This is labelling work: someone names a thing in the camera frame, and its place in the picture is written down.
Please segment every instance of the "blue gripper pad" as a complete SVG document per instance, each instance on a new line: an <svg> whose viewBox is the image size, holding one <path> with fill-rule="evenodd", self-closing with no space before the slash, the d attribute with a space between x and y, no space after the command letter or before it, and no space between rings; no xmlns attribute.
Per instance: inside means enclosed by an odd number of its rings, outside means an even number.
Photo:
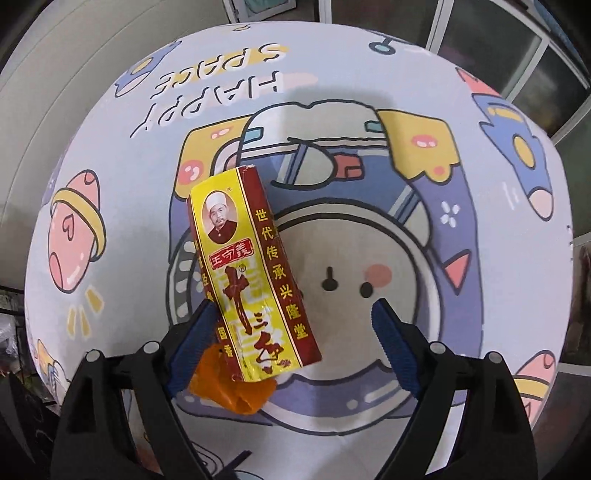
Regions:
<svg viewBox="0 0 591 480"><path fill-rule="evenodd" d="M371 309L371 324L374 332L382 344L400 386L417 398L421 391L417 359L398 328L400 323L402 322L386 300L380 299L374 303Z"/></svg>
<svg viewBox="0 0 591 480"><path fill-rule="evenodd" d="M208 302L174 353L168 365L170 380L166 385L171 397L174 398L178 392L187 388L203 352L213 343L219 315L217 305Z"/></svg>

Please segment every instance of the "screw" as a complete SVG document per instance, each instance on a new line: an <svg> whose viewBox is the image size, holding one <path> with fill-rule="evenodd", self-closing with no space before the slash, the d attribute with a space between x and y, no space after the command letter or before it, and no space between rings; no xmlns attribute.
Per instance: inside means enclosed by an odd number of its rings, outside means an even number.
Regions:
<svg viewBox="0 0 591 480"><path fill-rule="evenodd" d="M96 362L100 358L100 352L98 350L91 350L86 354L87 362Z"/></svg>
<svg viewBox="0 0 591 480"><path fill-rule="evenodd" d="M433 342L431 345L429 345L429 349L438 355L441 355L446 350L445 345L443 345L441 342Z"/></svg>
<svg viewBox="0 0 591 480"><path fill-rule="evenodd" d="M145 353L156 353L159 349L160 344L158 342L148 342L144 345Z"/></svg>
<svg viewBox="0 0 591 480"><path fill-rule="evenodd" d="M488 354L488 359L494 364L500 364L503 361L503 357L499 352L491 352Z"/></svg>

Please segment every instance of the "yellow spice package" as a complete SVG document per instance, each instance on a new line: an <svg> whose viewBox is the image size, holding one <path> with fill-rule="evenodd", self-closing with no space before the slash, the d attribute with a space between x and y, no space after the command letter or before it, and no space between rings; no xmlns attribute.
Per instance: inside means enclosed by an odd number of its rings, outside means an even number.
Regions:
<svg viewBox="0 0 591 480"><path fill-rule="evenodd" d="M232 378L256 382L321 360L256 167L207 179L187 204Z"/></svg>

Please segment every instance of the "white chef hat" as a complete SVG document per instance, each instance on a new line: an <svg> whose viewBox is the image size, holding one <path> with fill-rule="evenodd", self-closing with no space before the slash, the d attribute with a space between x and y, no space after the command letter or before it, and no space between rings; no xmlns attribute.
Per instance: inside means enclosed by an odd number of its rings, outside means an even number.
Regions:
<svg viewBox="0 0 591 480"><path fill-rule="evenodd" d="M205 199L205 208L207 209L207 212L209 213L211 209L218 203L228 206L226 196L223 194L223 192L210 193L208 197Z"/></svg>

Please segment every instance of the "cartoon eye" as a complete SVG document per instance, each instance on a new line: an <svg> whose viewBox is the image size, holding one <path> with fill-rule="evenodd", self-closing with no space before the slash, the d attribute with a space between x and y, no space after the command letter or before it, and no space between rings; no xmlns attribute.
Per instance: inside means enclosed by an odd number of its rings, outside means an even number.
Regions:
<svg viewBox="0 0 591 480"><path fill-rule="evenodd" d="M333 278L332 267L326 267L326 278L322 281L322 288L326 291L335 291L339 288L339 282Z"/></svg>
<svg viewBox="0 0 591 480"><path fill-rule="evenodd" d="M368 299L374 294L374 286L368 281L364 281L359 287L359 293L363 298Z"/></svg>

